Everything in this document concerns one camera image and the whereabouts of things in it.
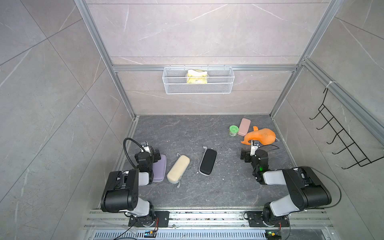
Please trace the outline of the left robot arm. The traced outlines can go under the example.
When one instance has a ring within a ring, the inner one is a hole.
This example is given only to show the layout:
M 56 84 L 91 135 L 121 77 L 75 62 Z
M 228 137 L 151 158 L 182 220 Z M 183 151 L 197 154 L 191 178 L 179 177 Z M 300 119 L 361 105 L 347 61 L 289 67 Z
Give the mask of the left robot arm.
M 135 154 L 135 163 L 128 155 L 128 141 L 141 149 Z M 101 210 L 106 213 L 124 213 L 135 218 L 153 220 L 155 218 L 153 204 L 139 197 L 139 187 L 153 182 L 154 164 L 161 160 L 161 154 L 158 149 L 154 149 L 146 142 L 139 143 L 132 138 L 123 140 L 123 150 L 133 168 L 109 173 L 101 197 Z

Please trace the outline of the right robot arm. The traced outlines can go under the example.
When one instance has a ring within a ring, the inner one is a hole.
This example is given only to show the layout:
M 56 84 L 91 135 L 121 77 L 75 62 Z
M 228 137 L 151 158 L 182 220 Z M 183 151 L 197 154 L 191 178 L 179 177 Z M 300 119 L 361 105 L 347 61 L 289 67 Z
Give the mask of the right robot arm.
M 269 169 L 268 153 L 261 149 L 241 149 L 240 159 L 252 165 L 253 176 L 259 184 L 281 185 L 288 189 L 287 196 L 266 203 L 262 211 L 245 212 L 243 218 L 248 221 L 250 227 L 262 224 L 267 227 L 288 227 L 291 213 L 333 208 L 342 200 L 341 188 L 336 185 L 340 198 L 335 204 L 331 204 L 331 193 L 317 174 L 326 178 L 328 176 L 312 167 L 301 166 L 272 171 Z

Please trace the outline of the purple-lined grey sleeve case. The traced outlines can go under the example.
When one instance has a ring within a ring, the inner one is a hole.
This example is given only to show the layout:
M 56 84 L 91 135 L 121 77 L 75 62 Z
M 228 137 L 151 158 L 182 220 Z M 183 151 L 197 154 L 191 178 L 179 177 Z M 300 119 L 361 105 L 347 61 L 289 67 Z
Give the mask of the purple-lined grey sleeve case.
M 164 180 L 167 168 L 167 156 L 160 154 L 161 159 L 153 164 L 153 183 L 160 183 Z

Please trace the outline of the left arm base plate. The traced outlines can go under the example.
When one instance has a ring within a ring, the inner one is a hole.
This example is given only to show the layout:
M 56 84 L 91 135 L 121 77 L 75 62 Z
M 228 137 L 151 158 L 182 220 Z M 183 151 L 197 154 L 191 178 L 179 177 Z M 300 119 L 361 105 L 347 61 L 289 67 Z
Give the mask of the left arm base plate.
M 145 217 L 133 217 L 130 216 L 129 226 L 135 227 L 145 227 L 145 228 L 166 228 L 168 227 L 170 220 L 169 211 L 155 211 L 150 212 L 149 215 Z

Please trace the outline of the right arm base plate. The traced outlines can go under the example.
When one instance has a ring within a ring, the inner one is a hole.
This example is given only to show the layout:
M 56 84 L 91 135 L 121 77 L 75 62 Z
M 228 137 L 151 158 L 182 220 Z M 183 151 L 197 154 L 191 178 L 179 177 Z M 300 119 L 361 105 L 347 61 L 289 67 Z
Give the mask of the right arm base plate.
M 276 217 L 273 214 L 264 214 L 262 211 L 247 211 L 243 218 L 248 221 L 250 227 L 289 227 L 288 216 Z

